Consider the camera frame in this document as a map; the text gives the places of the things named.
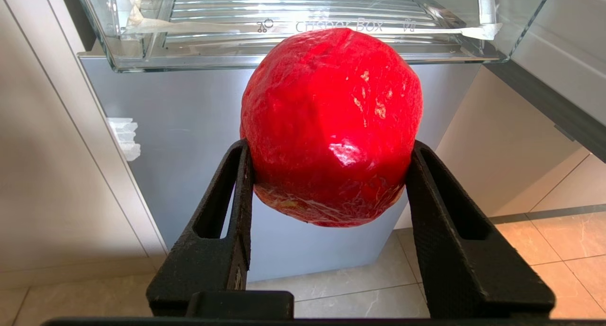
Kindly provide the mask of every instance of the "tile grout line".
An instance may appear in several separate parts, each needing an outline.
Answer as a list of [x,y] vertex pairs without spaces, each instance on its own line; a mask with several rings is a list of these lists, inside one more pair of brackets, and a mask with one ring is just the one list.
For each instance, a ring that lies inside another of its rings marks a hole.
[[320,298],[313,298],[313,299],[305,299],[305,300],[298,300],[295,301],[295,304],[297,302],[303,302],[303,301],[312,301],[312,300],[320,300],[320,299],[326,299],[326,298],[335,298],[337,296],[346,296],[346,295],[352,295],[352,294],[358,294],[358,293],[368,293],[370,291],[376,291],[376,290],[387,290],[387,289],[396,289],[398,287],[406,287],[406,286],[412,286],[412,285],[418,285],[417,282],[415,283],[407,283],[405,285],[397,285],[397,286],[391,286],[391,287],[383,287],[381,289],[372,289],[372,290],[362,290],[362,291],[355,291],[355,292],[351,292],[351,293],[343,293],[343,294],[336,294],[336,295],[331,295],[331,296],[322,296]]
[[586,155],[586,156],[583,158],[583,160],[582,160],[581,162],[579,162],[579,163],[578,163],[578,164],[577,164],[577,165],[576,165],[576,166],[575,166],[575,167],[574,167],[572,170],[570,170],[570,172],[569,172],[569,173],[567,173],[567,174],[566,174],[566,176],[564,176],[564,177],[563,177],[563,178],[562,178],[562,179],[561,179],[561,180],[560,180],[560,181],[559,181],[557,184],[555,184],[555,186],[554,186],[554,187],[553,187],[551,190],[549,190],[549,192],[548,192],[547,194],[545,194],[545,196],[543,196],[543,198],[539,199],[539,201],[538,201],[538,202],[537,202],[537,203],[536,203],[536,204],[535,204],[535,205],[534,205],[532,208],[530,208],[530,210],[528,211],[528,213],[532,212],[534,208],[536,208],[536,207],[537,207],[539,204],[541,204],[541,202],[542,202],[542,201],[544,201],[544,200],[545,200],[545,198],[546,198],[547,196],[549,196],[549,194],[550,194],[550,193],[552,193],[552,191],[553,191],[553,190],[556,190],[556,188],[557,188],[557,187],[558,187],[560,184],[562,184],[562,182],[563,182],[563,181],[565,181],[565,179],[567,179],[567,178],[568,178],[568,176],[570,176],[570,174],[571,174],[571,173],[573,173],[573,172],[576,170],[576,168],[578,168],[578,167],[579,167],[581,164],[583,164],[583,162],[584,162],[584,161],[585,161],[587,158],[589,158],[589,156],[591,156],[591,153],[587,154],[587,155]]
[[529,264],[529,266],[531,266],[531,267],[532,267],[532,266],[536,266],[536,265],[550,265],[550,264],[558,264],[558,263],[560,263],[560,262],[564,262],[564,261],[563,261],[563,260],[560,260],[560,261],[551,261],[551,262],[545,262],[545,263],[543,263],[543,264],[533,264],[533,265]]
[[23,300],[21,301],[21,305],[19,305],[19,309],[17,309],[17,314],[15,314],[15,319],[13,319],[13,322],[10,324],[10,326],[15,326],[15,324],[17,323],[17,318],[21,314],[21,309],[23,308],[23,305],[26,304],[26,298],[27,298],[28,294],[30,293],[30,289],[32,289],[32,287],[27,288],[27,291],[26,291],[25,295],[23,296]]
[[427,305],[427,297],[425,296],[425,290],[421,289],[421,287],[420,287],[421,285],[422,285],[422,283],[419,283],[419,282],[417,283],[417,287],[420,290],[420,296],[423,298],[423,301],[425,301],[425,304]]
[[409,264],[410,272],[413,274],[413,278],[415,278],[416,283],[420,283],[419,279],[415,275],[415,271],[413,270],[413,266],[410,264],[409,256],[406,254],[406,250],[404,250],[404,246],[402,245],[402,241],[400,240],[400,236],[398,236],[397,232],[396,232],[396,239],[398,239],[398,244],[400,244],[400,249],[404,253],[404,258],[406,259],[406,263]]
[[587,292],[587,294],[589,294],[589,296],[591,296],[591,298],[596,302],[597,306],[604,312],[606,313],[606,309],[604,309],[604,307],[602,307],[602,305],[599,304],[599,302],[596,300],[596,298],[593,297],[593,294],[591,294],[591,292],[589,292],[589,290],[587,289],[587,287],[585,287],[585,285],[583,284],[583,281],[581,281],[578,276],[576,276],[576,274],[574,274],[574,270],[570,269],[570,267],[568,266],[568,264],[566,263],[566,261],[563,261],[564,265],[566,266],[566,268],[568,268],[568,270],[570,270],[570,273],[573,274],[574,278],[579,281],[580,285],[585,289],[585,291]]
[[600,255],[591,255],[591,256],[586,256],[586,257],[576,257],[574,259],[568,259],[568,260],[562,260],[562,261],[566,262],[566,261],[575,261],[575,260],[582,260],[582,259],[591,259],[592,257],[600,257],[600,256],[606,256],[606,253],[600,254]]
[[110,259],[109,261],[105,260],[94,260],[91,262],[82,262],[76,264],[66,264],[66,265],[52,265],[52,266],[41,266],[38,268],[30,268],[30,269],[17,269],[17,270],[8,270],[7,272],[1,272],[0,274],[5,273],[19,273],[19,272],[33,272],[34,270],[48,270],[48,269],[58,269],[58,268],[69,268],[74,266],[85,266],[85,265],[98,265],[98,264],[114,264],[116,262],[125,262],[132,260],[141,260],[141,259],[151,259],[149,256],[140,256],[140,257],[125,257],[123,259]]
[[549,243],[549,240],[547,240],[547,238],[545,237],[545,235],[543,235],[543,233],[541,233],[541,231],[539,230],[539,228],[537,228],[537,226],[535,225],[535,223],[533,222],[533,220],[531,220],[528,215],[524,214],[524,216],[526,216],[526,218],[528,218],[528,220],[530,221],[530,224],[532,224],[532,226],[535,228],[536,231],[539,232],[539,235],[541,235],[541,237],[543,238],[543,240],[545,240],[545,242],[547,242],[547,245],[552,249],[552,251],[554,253],[556,253],[556,256],[558,257],[558,259],[560,259],[561,261],[564,261],[562,259],[562,256],[560,256],[560,254],[558,253],[558,251],[554,248],[554,246],[552,246],[552,244]]

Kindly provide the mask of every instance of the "beige tile floor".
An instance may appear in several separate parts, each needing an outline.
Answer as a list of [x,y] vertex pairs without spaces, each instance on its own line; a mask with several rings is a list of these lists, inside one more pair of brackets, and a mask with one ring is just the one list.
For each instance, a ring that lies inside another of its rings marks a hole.
[[[553,318],[606,319],[606,211],[501,223],[497,228],[552,288]],[[151,275],[0,291],[0,326],[53,317],[151,315]],[[395,231],[374,264],[263,282],[289,290],[296,317],[429,317],[410,229]]]

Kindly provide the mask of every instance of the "black countertop edge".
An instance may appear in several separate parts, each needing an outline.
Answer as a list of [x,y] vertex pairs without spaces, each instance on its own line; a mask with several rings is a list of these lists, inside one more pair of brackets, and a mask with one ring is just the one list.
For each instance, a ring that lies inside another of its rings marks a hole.
[[602,162],[606,162],[606,126],[515,61],[487,63],[484,66]]

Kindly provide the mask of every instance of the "white cabinet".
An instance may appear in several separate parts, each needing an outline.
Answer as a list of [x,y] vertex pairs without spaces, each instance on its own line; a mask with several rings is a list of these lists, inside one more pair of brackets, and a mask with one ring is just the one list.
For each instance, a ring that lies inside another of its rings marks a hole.
[[588,155],[533,211],[606,204],[606,164]]
[[0,289],[153,272],[18,18],[0,0]]
[[437,154],[487,216],[530,211],[588,154],[482,67]]

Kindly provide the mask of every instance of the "gray refrigerator panel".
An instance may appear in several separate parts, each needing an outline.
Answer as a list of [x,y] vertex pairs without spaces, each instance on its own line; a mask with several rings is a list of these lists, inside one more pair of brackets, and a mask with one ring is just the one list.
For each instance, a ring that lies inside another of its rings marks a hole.
[[[138,124],[141,155],[130,169],[168,247],[204,194],[219,161],[239,138],[241,95],[252,70],[117,74],[101,57],[82,64],[107,117]],[[437,147],[479,65],[420,65],[425,114],[418,139]],[[372,223],[316,227],[253,200],[249,281],[373,262],[407,203]]]

